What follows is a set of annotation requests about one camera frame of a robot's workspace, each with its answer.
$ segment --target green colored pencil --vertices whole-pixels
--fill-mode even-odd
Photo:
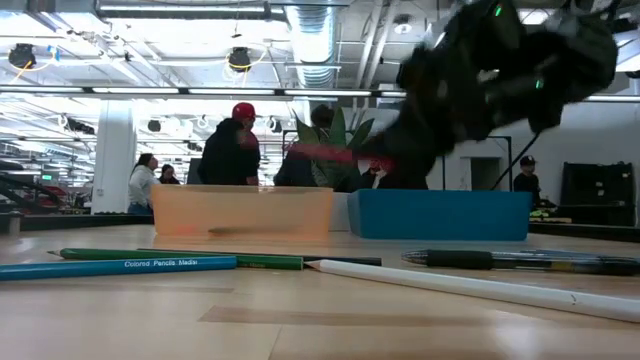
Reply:
[[[154,251],[154,250],[111,250],[111,249],[84,249],[65,248],[59,251],[48,251],[49,254],[60,256],[67,260],[134,260],[134,259],[161,259],[161,258],[193,258],[211,257],[215,253],[181,252],[181,251]],[[302,257],[292,256],[258,256],[239,255],[238,267],[278,269],[278,270],[302,270],[304,262]]]

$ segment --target red cap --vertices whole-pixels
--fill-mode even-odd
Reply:
[[[256,109],[249,103],[239,103],[233,107],[231,117],[233,119],[253,119],[256,117]]]

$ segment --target plastic bin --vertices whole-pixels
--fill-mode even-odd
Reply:
[[[296,240],[326,238],[332,191],[324,188],[154,185],[159,236]]]
[[[358,190],[351,232],[369,239],[522,241],[531,194],[499,191]]]

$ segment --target ventilation duct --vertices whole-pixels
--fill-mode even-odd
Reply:
[[[334,59],[335,8],[324,6],[287,6],[296,62],[319,65]],[[322,66],[298,67],[300,85],[307,88],[331,88],[335,70]]]

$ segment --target workbench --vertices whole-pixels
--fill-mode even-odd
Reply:
[[[640,278],[433,270],[403,263],[425,248],[601,252],[640,244],[530,234],[523,243],[157,239],[152,225],[23,232],[0,263],[58,261],[64,247],[140,247],[377,256],[383,265],[640,299]],[[305,271],[236,269],[0,283],[0,349],[38,360],[637,360],[640,326]]]

